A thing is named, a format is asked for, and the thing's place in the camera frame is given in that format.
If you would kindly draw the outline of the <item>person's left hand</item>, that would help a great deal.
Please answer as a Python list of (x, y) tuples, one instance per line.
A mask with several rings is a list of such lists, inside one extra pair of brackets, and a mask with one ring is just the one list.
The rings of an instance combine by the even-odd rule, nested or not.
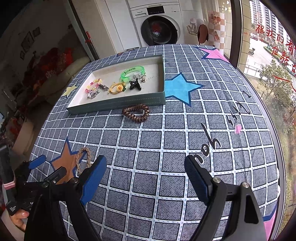
[(17, 228), (24, 232), (26, 229), (26, 224), (24, 223), (23, 219), (28, 218), (28, 216), (28, 211), (19, 209), (14, 215), (10, 216), (10, 219)]

